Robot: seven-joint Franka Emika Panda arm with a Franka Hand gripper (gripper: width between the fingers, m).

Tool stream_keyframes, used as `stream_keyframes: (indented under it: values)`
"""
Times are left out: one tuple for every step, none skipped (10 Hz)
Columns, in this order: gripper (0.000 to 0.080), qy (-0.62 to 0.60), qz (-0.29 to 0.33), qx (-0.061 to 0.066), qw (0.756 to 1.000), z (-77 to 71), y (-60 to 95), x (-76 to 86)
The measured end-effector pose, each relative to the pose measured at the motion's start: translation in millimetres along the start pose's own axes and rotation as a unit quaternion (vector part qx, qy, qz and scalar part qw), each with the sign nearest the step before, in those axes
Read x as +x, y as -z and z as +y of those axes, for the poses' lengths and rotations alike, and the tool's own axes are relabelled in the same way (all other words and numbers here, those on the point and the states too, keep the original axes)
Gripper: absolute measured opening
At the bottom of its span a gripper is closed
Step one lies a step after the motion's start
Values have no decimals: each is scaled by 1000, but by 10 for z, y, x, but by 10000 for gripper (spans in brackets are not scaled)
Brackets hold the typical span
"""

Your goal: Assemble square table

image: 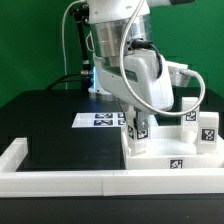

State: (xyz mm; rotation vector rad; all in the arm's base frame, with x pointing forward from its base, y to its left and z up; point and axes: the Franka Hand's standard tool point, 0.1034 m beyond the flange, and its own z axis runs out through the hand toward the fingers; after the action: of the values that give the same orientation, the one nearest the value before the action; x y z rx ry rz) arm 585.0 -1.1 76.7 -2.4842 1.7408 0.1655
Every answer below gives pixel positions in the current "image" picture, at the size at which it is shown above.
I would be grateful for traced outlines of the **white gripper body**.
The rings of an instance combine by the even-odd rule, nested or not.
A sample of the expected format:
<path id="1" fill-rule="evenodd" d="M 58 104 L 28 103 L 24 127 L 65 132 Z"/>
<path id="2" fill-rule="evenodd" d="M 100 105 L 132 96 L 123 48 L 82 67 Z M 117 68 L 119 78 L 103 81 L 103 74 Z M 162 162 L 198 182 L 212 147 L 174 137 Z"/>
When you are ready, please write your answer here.
<path id="1" fill-rule="evenodd" d="M 158 62 L 152 50 L 136 50 L 123 58 L 124 81 L 120 67 L 112 67 L 106 58 L 94 56 L 94 64 L 102 88 L 141 111 L 173 115 L 174 104 L 168 62 L 162 59 L 162 74 L 157 77 Z"/>

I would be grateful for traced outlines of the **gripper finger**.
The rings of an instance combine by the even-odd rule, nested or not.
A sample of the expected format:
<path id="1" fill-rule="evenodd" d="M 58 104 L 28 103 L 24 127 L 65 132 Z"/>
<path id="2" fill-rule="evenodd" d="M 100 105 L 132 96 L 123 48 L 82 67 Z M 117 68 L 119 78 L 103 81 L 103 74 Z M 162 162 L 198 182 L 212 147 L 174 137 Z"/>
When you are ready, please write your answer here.
<path id="1" fill-rule="evenodd" d="M 136 112 L 136 127 L 138 131 L 144 131 L 149 128 L 149 114 L 138 110 Z"/>
<path id="2" fill-rule="evenodd" d="M 122 109 L 122 112 L 124 113 L 126 123 L 129 126 L 135 127 L 135 118 L 136 118 L 135 108 L 131 104 L 123 100 L 120 100 L 119 104 Z"/>

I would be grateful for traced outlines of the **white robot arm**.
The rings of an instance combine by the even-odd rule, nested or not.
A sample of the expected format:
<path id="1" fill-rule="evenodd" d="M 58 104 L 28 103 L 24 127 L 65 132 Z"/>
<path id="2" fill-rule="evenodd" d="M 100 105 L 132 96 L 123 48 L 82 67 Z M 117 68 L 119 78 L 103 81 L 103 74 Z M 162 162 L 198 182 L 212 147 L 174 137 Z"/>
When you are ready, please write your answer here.
<path id="1" fill-rule="evenodd" d="M 87 0 L 93 60 L 102 88 L 122 101 L 137 130 L 149 116 L 170 116 L 174 104 L 168 62 L 150 38 L 150 9 L 194 0 Z"/>

